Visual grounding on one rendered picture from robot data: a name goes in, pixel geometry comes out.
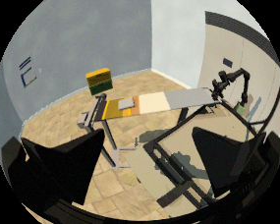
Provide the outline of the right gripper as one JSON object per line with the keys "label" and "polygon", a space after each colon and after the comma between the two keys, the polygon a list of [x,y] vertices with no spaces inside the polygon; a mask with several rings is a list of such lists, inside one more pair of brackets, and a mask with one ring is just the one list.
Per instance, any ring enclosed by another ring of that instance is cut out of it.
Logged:
{"label": "right gripper", "polygon": [[[222,96],[221,98],[224,98],[224,96],[222,94],[222,90],[226,89],[225,88],[226,85],[224,85],[224,83],[222,83],[222,82],[220,82],[220,84],[218,84],[217,81],[213,81],[213,84],[215,84],[215,87],[214,87],[214,90],[213,90],[211,96],[215,97],[214,94],[216,94],[217,96],[220,96],[220,97]],[[216,87],[217,85],[218,85],[218,87]],[[219,89],[221,89],[221,90],[219,91]]]}

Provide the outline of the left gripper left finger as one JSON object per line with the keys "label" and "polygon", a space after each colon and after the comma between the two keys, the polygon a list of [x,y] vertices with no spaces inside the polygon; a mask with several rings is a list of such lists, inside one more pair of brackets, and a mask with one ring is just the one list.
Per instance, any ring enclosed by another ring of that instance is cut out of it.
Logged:
{"label": "left gripper left finger", "polygon": [[103,129],[51,148],[21,138],[28,157],[43,167],[73,202],[82,206],[104,140]]}

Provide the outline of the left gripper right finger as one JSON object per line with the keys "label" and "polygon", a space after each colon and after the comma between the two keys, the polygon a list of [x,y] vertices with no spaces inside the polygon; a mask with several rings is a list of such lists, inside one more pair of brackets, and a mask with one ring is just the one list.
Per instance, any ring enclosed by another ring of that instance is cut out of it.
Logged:
{"label": "left gripper right finger", "polygon": [[229,191],[230,185],[243,171],[253,152],[264,142],[266,132],[241,142],[193,127],[192,137],[214,197],[217,198]]}

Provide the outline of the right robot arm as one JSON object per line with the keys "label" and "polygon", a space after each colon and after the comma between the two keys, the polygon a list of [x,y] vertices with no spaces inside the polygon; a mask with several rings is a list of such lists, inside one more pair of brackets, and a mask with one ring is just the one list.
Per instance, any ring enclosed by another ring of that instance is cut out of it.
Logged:
{"label": "right robot arm", "polygon": [[[245,71],[243,68],[241,68],[240,70],[236,71],[235,73],[226,74],[225,71],[220,71],[218,73],[222,83],[224,83],[224,85],[226,85],[226,86],[228,84],[230,84],[229,81],[234,82],[234,80],[236,80],[236,78],[239,77],[242,74],[244,74],[245,85],[244,85],[244,92],[242,93],[242,97],[241,97],[242,98],[242,101],[241,101],[242,103],[240,102],[240,105],[242,107],[244,107],[245,103],[247,104],[247,101],[248,101],[248,84],[249,84],[249,79],[250,79],[250,76],[251,76],[250,73],[247,73],[247,71]],[[248,79],[248,81],[247,81],[247,79]]]}

